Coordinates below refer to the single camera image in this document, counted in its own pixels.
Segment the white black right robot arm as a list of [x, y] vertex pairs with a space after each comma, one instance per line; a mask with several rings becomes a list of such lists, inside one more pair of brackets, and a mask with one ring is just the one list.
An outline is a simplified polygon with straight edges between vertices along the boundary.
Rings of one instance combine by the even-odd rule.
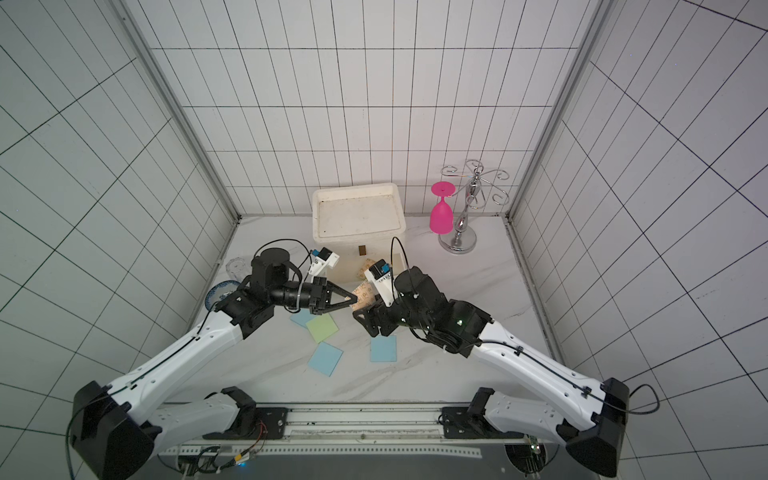
[[369, 269], [349, 296], [355, 320], [370, 336], [399, 327], [420, 330], [425, 342], [491, 365], [536, 395], [524, 400], [479, 389], [481, 425], [549, 440], [590, 471], [617, 476], [629, 419], [630, 391], [623, 382], [600, 381], [549, 358], [481, 308], [448, 299], [417, 267], [398, 276]]

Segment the green sticky note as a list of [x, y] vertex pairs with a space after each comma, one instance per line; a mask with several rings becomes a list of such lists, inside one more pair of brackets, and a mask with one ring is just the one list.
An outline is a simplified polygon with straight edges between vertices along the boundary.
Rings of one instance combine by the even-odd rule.
[[338, 332], [338, 326], [330, 314], [316, 316], [306, 323], [313, 340], [320, 344]]

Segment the orange patterned sticky note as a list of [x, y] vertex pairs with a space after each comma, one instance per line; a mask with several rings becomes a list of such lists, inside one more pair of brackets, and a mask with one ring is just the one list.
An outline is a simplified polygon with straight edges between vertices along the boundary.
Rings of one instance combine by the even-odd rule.
[[353, 294], [357, 297], [357, 301], [350, 308], [352, 311], [358, 311], [372, 306], [376, 302], [378, 292], [371, 282], [366, 281], [356, 287]]

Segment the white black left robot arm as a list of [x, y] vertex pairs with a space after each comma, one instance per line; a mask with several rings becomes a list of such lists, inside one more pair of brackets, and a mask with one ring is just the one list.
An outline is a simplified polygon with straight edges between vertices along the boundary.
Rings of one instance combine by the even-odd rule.
[[323, 275], [338, 263], [338, 254], [321, 248], [308, 259], [303, 274], [286, 250], [261, 250], [242, 282], [223, 282], [212, 290], [214, 301], [199, 325], [131, 372], [106, 385], [83, 386], [73, 399], [68, 449], [97, 478], [127, 479], [151, 457], [200, 436], [263, 437], [267, 428], [256, 402], [237, 387], [192, 403], [165, 402], [193, 374], [255, 333], [276, 308], [319, 316], [356, 302], [355, 294]]

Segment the white plastic drawer cabinet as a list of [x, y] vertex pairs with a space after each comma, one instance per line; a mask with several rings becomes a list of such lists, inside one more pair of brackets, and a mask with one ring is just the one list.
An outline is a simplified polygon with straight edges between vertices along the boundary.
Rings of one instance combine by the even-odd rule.
[[326, 272], [338, 284], [359, 283], [367, 260], [387, 260], [390, 242], [407, 229], [398, 187], [392, 183], [323, 188], [312, 195], [315, 244], [339, 256]]

